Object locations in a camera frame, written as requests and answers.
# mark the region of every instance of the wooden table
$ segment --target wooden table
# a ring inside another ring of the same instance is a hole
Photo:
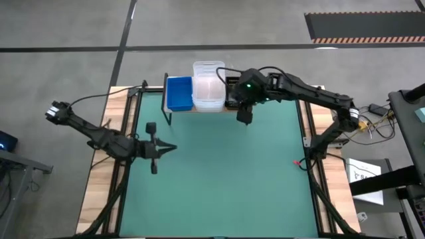
[[[110,89],[110,92],[116,92],[123,88],[126,87],[112,87]],[[127,92],[127,90],[124,90],[123,92],[112,94],[109,96],[108,101],[106,103],[104,117],[102,119],[102,125],[110,120],[109,126],[111,129],[121,129]],[[307,120],[307,113],[304,104],[300,105],[301,112],[303,114],[303,122],[306,136],[309,137],[310,130]],[[127,124],[126,133],[129,133],[130,128],[132,126],[134,109],[135,100],[133,100],[133,102],[131,103],[130,117]],[[316,106],[313,104],[311,105],[311,110],[313,113],[313,120],[317,134],[323,133],[333,122],[331,111],[327,108],[323,108],[321,106]],[[328,152],[333,153],[335,155],[341,155],[341,150],[339,149],[329,149]],[[107,155],[103,151],[96,151],[93,156],[92,164],[95,164],[96,162],[104,159],[105,157],[107,157]],[[93,220],[96,219],[96,217],[99,215],[100,211],[106,204],[112,178],[113,167],[114,160],[107,159],[106,161],[100,163],[91,170],[88,177],[84,201],[82,203],[82,208],[80,211],[80,217],[78,219],[78,224],[76,227],[76,233],[85,231],[85,229],[87,229],[89,225],[91,225]],[[342,160],[336,157],[327,156],[327,158],[323,160],[323,167],[325,171],[331,202],[341,214],[341,216],[347,221],[350,227],[356,230],[357,232],[360,232],[360,226],[357,220],[357,213],[354,207],[353,197],[351,196],[347,175],[345,173],[344,163],[342,162]],[[315,167],[315,176],[317,181],[319,181],[317,167]],[[117,208],[118,204],[116,203],[112,211],[112,217],[110,221],[110,232],[114,230]],[[320,199],[319,208],[321,211],[324,232],[329,232],[329,223],[327,220],[326,209],[321,203]]]

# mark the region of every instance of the gray floor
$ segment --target gray floor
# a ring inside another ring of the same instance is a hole
[[[2,0],[0,47],[116,46],[129,0]],[[320,11],[418,10],[414,0],[139,0],[127,45],[309,43],[303,14]],[[54,165],[28,192],[17,238],[70,236],[75,231],[93,151],[86,138],[44,119],[53,100],[73,101],[107,91],[115,52],[1,53],[0,130],[20,139],[18,153]],[[163,74],[191,75],[196,60],[222,60],[245,69],[279,66],[309,84],[348,94],[358,106],[385,104],[388,92],[423,83],[425,48],[128,52],[118,86],[160,85]],[[105,99],[87,100],[76,112],[99,123]],[[388,157],[394,168],[411,165],[400,132],[375,146],[349,143],[346,157]],[[360,135],[359,141],[367,141]],[[369,215],[363,232],[400,236],[397,214]]]

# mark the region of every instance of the green mat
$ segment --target green mat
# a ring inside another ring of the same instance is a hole
[[[316,237],[295,102],[254,107],[246,126],[235,113],[174,113],[161,94],[143,93],[137,133],[156,121],[157,136],[178,148],[158,162],[131,166],[120,236]]]

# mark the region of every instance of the blue container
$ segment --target blue container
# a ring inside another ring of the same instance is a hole
[[[172,111],[192,110],[192,76],[167,79],[167,108]]]

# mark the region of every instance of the paper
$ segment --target paper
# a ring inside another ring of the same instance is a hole
[[[350,183],[374,177],[375,175],[381,175],[381,167],[372,165],[370,163],[364,163],[355,159],[349,159],[347,162],[347,170],[349,174]],[[375,204],[383,205],[384,197],[382,191],[373,193],[367,193],[363,195],[353,196],[354,199],[364,200]]]

